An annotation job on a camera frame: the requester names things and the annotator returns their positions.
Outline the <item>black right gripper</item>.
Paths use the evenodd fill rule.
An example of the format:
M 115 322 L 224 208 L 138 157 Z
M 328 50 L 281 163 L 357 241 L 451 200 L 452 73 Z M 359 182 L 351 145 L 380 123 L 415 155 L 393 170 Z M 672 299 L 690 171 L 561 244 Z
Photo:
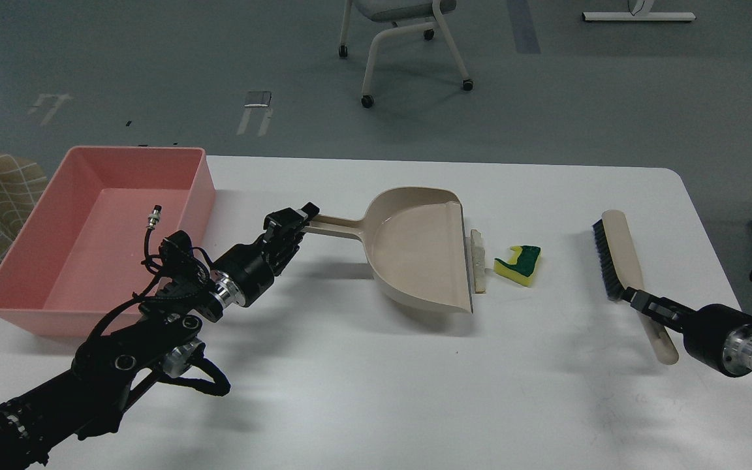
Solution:
M 624 300 L 655 323 L 683 334 L 693 359 L 726 377 L 752 372 L 752 316 L 723 304 L 695 310 L 633 287 L 624 290 Z

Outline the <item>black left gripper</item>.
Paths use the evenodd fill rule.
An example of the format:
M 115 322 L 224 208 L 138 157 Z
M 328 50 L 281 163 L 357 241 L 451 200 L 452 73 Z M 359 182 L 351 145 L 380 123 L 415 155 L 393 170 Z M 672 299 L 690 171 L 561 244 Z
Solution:
M 236 244 L 215 260 L 211 295 L 221 307 L 249 307 L 262 296 L 300 250 L 304 229 L 318 214 L 320 208 L 313 203 L 272 212 L 254 243 Z

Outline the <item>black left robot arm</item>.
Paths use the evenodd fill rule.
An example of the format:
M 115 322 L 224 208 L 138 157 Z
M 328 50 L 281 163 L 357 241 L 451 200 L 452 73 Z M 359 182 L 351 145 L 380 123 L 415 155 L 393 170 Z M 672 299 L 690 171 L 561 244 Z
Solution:
M 229 306 L 249 307 L 298 252 L 319 208 L 307 203 L 266 216 L 262 233 L 217 260 L 177 231 L 150 252 L 160 206 L 149 215 L 142 265 L 152 280 L 107 313 L 57 377 L 0 404 L 0 469 L 47 464 L 50 451 L 75 435 L 116 433 L 126 411 L 157 383 L 210 396 L 230 392 L 227 376 L 205 355 L 204 321 Z

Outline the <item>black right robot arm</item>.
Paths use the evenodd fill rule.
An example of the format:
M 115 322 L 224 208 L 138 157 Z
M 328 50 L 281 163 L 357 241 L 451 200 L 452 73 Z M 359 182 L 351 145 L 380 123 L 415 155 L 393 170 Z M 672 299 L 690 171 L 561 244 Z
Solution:
M 680 333 L 687 354 L 705 366 L 731 378 L 752 373 L 751 315 L 723 304 L 691 309 L 632 287 L 624 289 L 620 298 L 636 312 Z

